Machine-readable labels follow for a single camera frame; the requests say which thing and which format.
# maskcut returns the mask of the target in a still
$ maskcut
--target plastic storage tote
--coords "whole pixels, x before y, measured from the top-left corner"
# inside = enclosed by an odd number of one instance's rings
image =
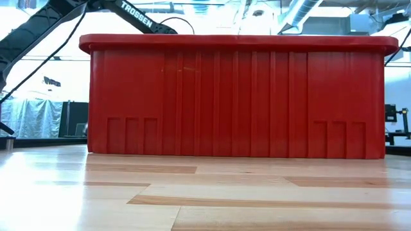
[[[385,156],[390,37],[84,35],[88,148],[214,157]]]

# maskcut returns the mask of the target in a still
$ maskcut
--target bin lip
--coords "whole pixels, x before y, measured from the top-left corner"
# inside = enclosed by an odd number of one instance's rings
[[[279,35],[157,35],[157,34],[88,34],[80,37],[80,49],[91,53],[91,45],[115,46],[238,46],[290,47],[302,52],[316,51],[383,51],[390,55],[398,50],[398,39],[379,36],[279,36]]]

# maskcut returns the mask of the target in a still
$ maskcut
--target wooden floor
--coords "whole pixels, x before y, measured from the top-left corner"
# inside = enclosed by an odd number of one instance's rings
[[[411,230],[411,157],[2,152],[0,230]]]

